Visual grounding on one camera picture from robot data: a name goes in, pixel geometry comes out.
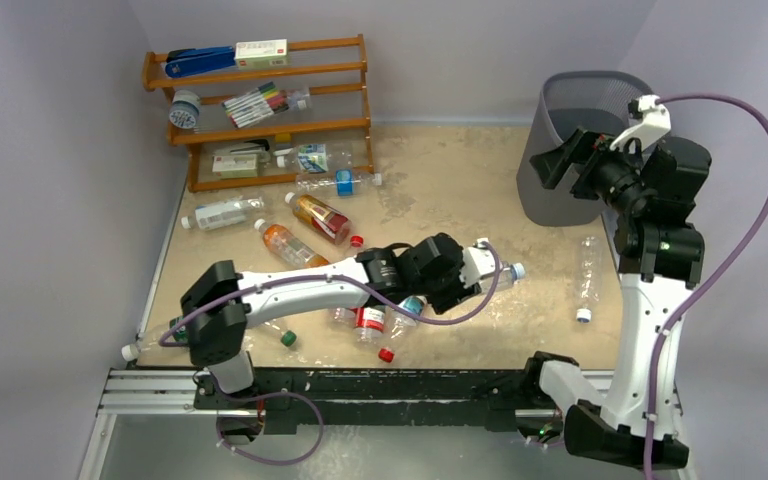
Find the clear crushed bottle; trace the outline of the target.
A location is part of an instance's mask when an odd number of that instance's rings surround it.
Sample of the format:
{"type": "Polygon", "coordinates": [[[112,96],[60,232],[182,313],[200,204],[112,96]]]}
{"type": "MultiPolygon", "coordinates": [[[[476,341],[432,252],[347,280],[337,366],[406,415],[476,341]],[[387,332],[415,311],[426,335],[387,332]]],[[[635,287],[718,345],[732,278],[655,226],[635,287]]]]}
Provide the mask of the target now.
{"type": "Polygon", "coordinates": [[[579,243],[578,268],[574,283],[575,318],[590,323],[594,308],[599,304],[602,281],[602,241],[587,236],[579,243]]]}

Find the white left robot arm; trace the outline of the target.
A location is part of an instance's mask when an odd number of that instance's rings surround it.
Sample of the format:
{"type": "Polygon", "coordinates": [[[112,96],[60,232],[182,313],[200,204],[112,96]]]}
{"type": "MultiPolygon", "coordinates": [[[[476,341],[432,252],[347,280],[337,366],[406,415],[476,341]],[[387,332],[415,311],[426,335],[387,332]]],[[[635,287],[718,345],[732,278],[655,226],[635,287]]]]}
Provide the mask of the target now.
{"type": "Polygon", "coordinates": [[[318,310],[397,307],[409,296],[425,298],[442,314],[478,295],[493,296],[501,261],[486,239],[463,247],[438,233],[416,245],[370,248],[322,267],[294,271],[237,272],[215,263],[182,297],[191,363],[213,378],[220,397],[244,409],[257,399],[258,382],[242,341],[249,327],[318,310]]]}

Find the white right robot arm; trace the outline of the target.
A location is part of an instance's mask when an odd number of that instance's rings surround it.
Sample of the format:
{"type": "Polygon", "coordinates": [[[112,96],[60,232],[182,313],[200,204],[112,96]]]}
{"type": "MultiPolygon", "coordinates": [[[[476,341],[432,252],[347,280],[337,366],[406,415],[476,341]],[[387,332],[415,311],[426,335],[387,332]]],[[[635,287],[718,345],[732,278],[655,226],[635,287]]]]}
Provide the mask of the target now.
{"type": "Polygon", "coordinates": [[[637,138],[578,129],[531,165],[546,189],[574,170],[572,196],[600,200],[617,213],[623,320],[606,393],[574,359],[539,351],[525,366],[524,399],[555,405],[571,455],[638,470],[686,467],[690,451],[674,423],[679,309],[701,281],[705,242],[689,215],[708,178],[710,153],[680,137],[647,147],[637,138]]]}

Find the clear purple label bottle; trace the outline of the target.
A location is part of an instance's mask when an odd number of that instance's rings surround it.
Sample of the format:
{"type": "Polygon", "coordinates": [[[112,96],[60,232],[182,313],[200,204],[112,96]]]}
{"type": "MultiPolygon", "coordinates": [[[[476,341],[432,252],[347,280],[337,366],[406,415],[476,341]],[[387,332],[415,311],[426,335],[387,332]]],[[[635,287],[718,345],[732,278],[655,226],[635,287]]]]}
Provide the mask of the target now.
{"type": "Polygon", "coordinates": [[[525,267],[522,263],[504,262],[499,273],[489,273],[484,276],[479,285],[484,293],[488,293],[492,285],[496,284],[496,291],[503,291],[512,288],[526,275],[525,267]]]}

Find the red scenic label bottle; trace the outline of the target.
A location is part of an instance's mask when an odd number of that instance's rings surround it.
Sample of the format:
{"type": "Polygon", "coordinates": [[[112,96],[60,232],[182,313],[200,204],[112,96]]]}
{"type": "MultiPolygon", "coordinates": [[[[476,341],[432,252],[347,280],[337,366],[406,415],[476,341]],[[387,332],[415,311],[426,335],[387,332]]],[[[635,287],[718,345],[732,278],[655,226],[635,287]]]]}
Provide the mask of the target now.
{"type": "MultiPolygon", "coordinates": [[[[420,296],[407,297],[399,304],[402,310],[415,316],[421,316],[426,306],[425,299],[420,296]]],[[[387,364],[392,364],[404,346],[405,340],[416,330],[418,325],[419,323],[411,316],[390,309],[385,330],[379,342],[378,358],[387,364]]]]}

